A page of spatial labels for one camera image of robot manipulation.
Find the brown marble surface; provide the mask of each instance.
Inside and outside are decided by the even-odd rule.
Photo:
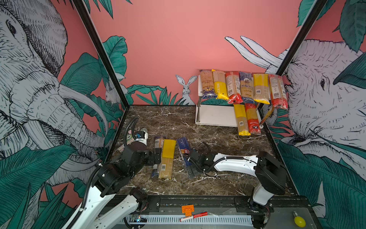
[[[168,139],[186,137],[191,147],[198,147],[201,142],[210,145],[211,151],[227,155],[255,155],[264,150],[272,154],[267,137],[253,135],[242,137],[237,128],[222,126],[203,126],[195,124],[195,107],[176,106],[132,106],[126,123],[133,116],[139,116],[136,130],[148,130],[147,148],[153,150],[154,136],[166,136]],[[123,144],[117,142],[112,158],[120,152]],[[198,150],[206,150],[201,144]],[[189,179],[183,160],[176,147],[174,154],[172,179],[151,179],[152,166],[145,166],[130,183],[118,194],[128,194],[132,187],[141,187],[148,195],[252,195],[254,187],[259,183],[256,177],[237,172],[218,172],[216,177],[202,174]]]

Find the pink wall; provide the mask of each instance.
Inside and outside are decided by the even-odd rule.
[[[264,72],[246,61],[225,37],[240,40],[240,36],[246,36],[279,55],[290,46],[299,29],[300,2],[156,0],[133,1],[131,5],[112,0],[112,18],[102,6],[99,11],[90,1],[90,14],[102,42],[115,35],[126,39],[124,86],[167,86],[168,93],[174,95],[183,89],[176,74],[187,82],[200,69]],[[190,97],[197,102],[197,81],[190,90]],[[134,104],[144,104],[135,95],[132,97]]]

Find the cable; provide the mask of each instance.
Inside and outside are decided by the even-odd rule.
[[[201,144],[204,144],[204,145],[207,147],[208,152],[211,152],[211,148],[210,148],[210,146],[209,146],[207,143],[205,143],[205,142],[203,141],[203,142],[201,142],[201,143],[198,145],[198,147],[199,147]]]
[[[136,226],[131,226],[128,222],[127,222],[127,219],[126,217],[123,218],[123,221],[124,221],[124,224],[126,224],[126,226],[129,228],[129,229],[134,229],[134,228],[142,228],[143,226],[145,226],[145,224],[136,224]]]
[[[97,174],[97,172],[99,171],[99,169],[101,167],[103,167],[104,165],[106,165],[108,163],[109,163],[109,161],[108,162],[105,162],[104,164],[99,164],[100,166],[98,166],[96,169],[94,169],[94,171],[91,173],[91,175],[89,177],[89,180],[86,183],[85,194],[84,194],[83,201],[81,202],[80,209],[79,209],[78,213],[75,215],[75,217],[72,219],[72,221],[70,222],[70,224],[67,226],[66,229],[71,229],[72,226],[76,223],[76,221],[80,217],[81,213],[83,212],[83,210],[85,208],[86,201],[88,199],[89,189],[90,189],[90,186],[92,185],[92,181],[93,181],[93,178],[94,178],[95,174]]]
[[[131,122],[129,122],[129,124],[126,126],[126,129],[124,130],[124,133],[123,133],[123,145],[124,147],[127,146],[127,134],[128,134],[128,131],[131,129],[131,133],[132,133],[132,137],[134,138],[134,140],[136,140],[136,137],[135,137],[135,125],[138,121],[138,116],[134,117]]]

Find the elephant trunk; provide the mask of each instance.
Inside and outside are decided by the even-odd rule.
[[[45,122],[66,136],[90,147],[104,146],[104,138],[90,131],[67,107],[60,95],[59,86],[57,79],[48,73],[41,71],[30,73],[26,79],[13,87],[10,116],[19,123],[32,120]],[[88,97],[70,88],[66,90],[65,86],[61,87],[61,91],[62,95],[68,91],[73,99],[95,108],[107,123],[104,113]]]

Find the green leaf illustration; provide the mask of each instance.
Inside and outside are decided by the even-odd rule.
[[[153,102],[155,104],[158,104],[158,100],[156,99],[156,95],[154,93],[154,91],[150,88],[150,94],[151,94],[151,98],[153,99]]]
[[[101,80],[98,60],[89,53],[83,53],[78,61],[69,67],[60,83],[83,95],[90,95],[97,89]]]
[[[316,204],[320,183],[323,182],[325,219],[329,226],[366,228],[364,179],[327,157],[303,154],[298,148],[281,141],[277,147],[300,195],[305,195],[311,205]]]
[[[287,125],[285,125],[285,124],[282,124],[282,123],[279,123],[279,122],[274,123],[274,125],[273,125],[273,126],[275,126],[275,127],[283,127],[283,128],[290,129],[290,127],[289,127],[289,126],[287,126]]]
[[[318,136],[318,137],[322,138],[323,140],[327,141],[329,144],[332,144],[332,145],[334,145],[338,148],[344,149],[346,151],[350,151],[351,153],[356,154],[356,155],[366,159],[366,150],[355,147],[355,146],[343,145],[343,144],[339,144],[339,143],[329,141],[329,140],[323,138],[322,136],[318,135],[314,131],[312,131],[312,130],[310,130],[310,131],[313,132],[316,136]]]
[[[175,96],[173,96],[172,100],[170,101],[170,104],[169,105],[174,105],[175,103],[175,98],[177,97],[178,93],[175,94]]]
[[[109,141],[114,138],[115,135],[116,135],[116,130],[113,129],[113,127],[112,127],[112,129],[108,129],[107,136],[104,139],[104,145],[107,145],[109,143]]]
[[[281,117],[276,119],[276,122],[283,122],[283,121],[288,121],[288,117]]]
[[[95,5],[98,7],[98,10],[100,12],[100,9],[99,9],[99,5],[98,5],[98,0],[93,0],[93,2],[95,3]]]
[[[165,87],[163,89],[163,91],[160,93],[160,96],[159,96],[159,105],[163,104],[164,100],[167,97],[167,94],[168,94],[168,90],[167,90],[167,87]]]
[[[74,184],[74,191],[76,191],[80,198],[84,198],[86,185],[78,178],[71,181]]]
[[[361,1],[361,0],[350,0],[350,4],[353,5],[353,4],[355,4],[355,3],[359,2],[359,1]]]
[[[287,130],[282,129],[282,128],[269,127],[269,130],[272,132],[275,132],[275,133],[288,133],[289,134],[289,132]]]
[[[149,100],[148,98],[143,97],[142,95],[137,95],[140,99],[142,99],[144,102],[147,102],[150,105],[156,105],[153,101]]]
[[[339,31],[346,44],[358,52],[366,34],[366,3],[344,4]]]
[[[282,115],[287,115],[288,114],[288,110],[285,109],[277,109],[277,116],[282,116]]]
[[[113,18],[113,10],[112,10],[112,3],[111,0],[99,0],[102,6],[107,10],[109,15]]]
[[[349,168],[350,170],[352,170],[353,172],[357,173],[349,164],[347,164],[342,158],[341,160],[338,162],[339,164]]]
[[[28,185],[27,191],[24,194],[24,197],[22,199],[22,202],[20,203],[18,209],[16,210],[15,214],[13,215],[13,218],[8,224],[8,227],[6,229],[22,229],[23,222],[27,213],[29,200],[31,198],[30,196],[30,184]]]
[[[51,185],[46,184],[45,185],[45,190],[46,190],[47,200],[51,201],[56,196],[55,193],[52,190]]]
[[[42,211],[34,222],[32,229],[49,229],[52,228],[53,221],[57,218],[62,199],[64,197],[67,186],[53,198],[47,207]]]
[[[333,85],[339,82],[366,89],[366,52],[348,65],[346,69],[334,79]]]
[[[334,4],[336,0],[328,0],[324,6],[324,8],[322,9],[322,11],[320,12],[317,20],[319,18],[321,18],[330,8],[331,6]],[[299,22],[298,22],[298,26],[302,25],[305,21],[305,18],[309,12],[309,10],[311,9],[311,7],[313,6],[314,0],[302,0],[300,3],[300,7],[299,7]]]
[[[333,30],[333,33],[335,32],[335,31],[338,31],[339,30],[339,25]]]
[[[16,154],[0,160],[0,225],[12,217],[30,183],[31,196],[48,180],[76,149],[60,145],[50,149],[30,150],[24,147]]]
[[[283,139],[284,136],[280,135],[280,134],[276,134],[276,133],[271,133],[272,137],[276,137],[276,138],[279,138],[279,139]]]
[[[205,101],[201,102],[201,104],[204,104],[204,105],[217,105],[217,106],[233,106],[232,104],[228,104],[228,102],[226,100],[223,100],[223,99],[208,99],[208,100],[205,100]]]
[[[111,102],[107,102],[101,97],[96,97],[95,95],[89,95],[88,97],[101,108],[108,122],[118,122],[118,119],[114,117],[114,113],[119,111],[119,109],[113,107]],[[90,115],[91,117],[95,116],[98,120],[101,120],[100,115],[93,108],[78,101],[77,104],[86,114]]]
[[[114,71],[116,73],[124,75],[127,69],[126,58],[123,56],[123,54],[127,53],[127,44],[124,37],[112,36],[103,43],[103,46],[111,62],[111,65],[113,66]],[[98,58],[98,62],[101,69],[104,85],[106,85],[106,83],[109,82],[109,74],[107,73],[107,70],[105,69],[105,66],[100,57]]]
[[[89,0],[84,0],[86,8],[88,8],[88,11],[90,13],[90,5],[89,5]]]
[[[127,88],[128,94],[133,94],[136,91],[139,91],[142,94],[149,94],[150,89],[152,89],[153,91],[156,91],[156,90],[162,91],[163,90],[163,88],[161,88],[160,86],[148,86],[148,85],[138,85],[138,84],[132,85],[131,87]]]

